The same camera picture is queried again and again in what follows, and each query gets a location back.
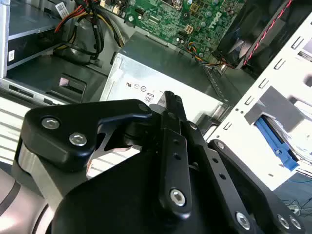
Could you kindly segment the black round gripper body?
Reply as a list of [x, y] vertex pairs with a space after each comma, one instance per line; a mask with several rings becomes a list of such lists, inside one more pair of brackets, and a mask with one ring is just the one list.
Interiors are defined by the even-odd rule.
[[60, 203], [52, 222], [55, 234], [238, 234], [216, 180], [200, 165], [188, 167], [191, 205], [188, 218], [177, 217], [159, 200], [160, 158], [140, 153], [74, 188]]

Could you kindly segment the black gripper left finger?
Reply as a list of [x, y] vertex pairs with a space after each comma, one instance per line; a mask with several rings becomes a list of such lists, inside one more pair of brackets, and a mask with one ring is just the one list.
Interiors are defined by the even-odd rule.
[[21, 140], [28, 151], [62, 172], [84, 170], [95, 157], [128, 146], [141, 151], [108, 171], [114, 188], [120, 178], [133, 196], [147, 182], [145, 198], [171, 218], [186, 219], [192, 209], [186, 119], [182, 100], [163, 93], [159, 112], [138, 99], [42, 107], [24, 119]]

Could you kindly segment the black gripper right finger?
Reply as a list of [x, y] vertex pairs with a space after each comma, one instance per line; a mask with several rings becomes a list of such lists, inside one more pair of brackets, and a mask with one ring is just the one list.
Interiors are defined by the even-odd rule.
[[186, 119], [179, 102], [182, 132], [187, 139], [194, 211], [181, 234], [304, 234], [303, 222], [220, 140], [207, 143]]

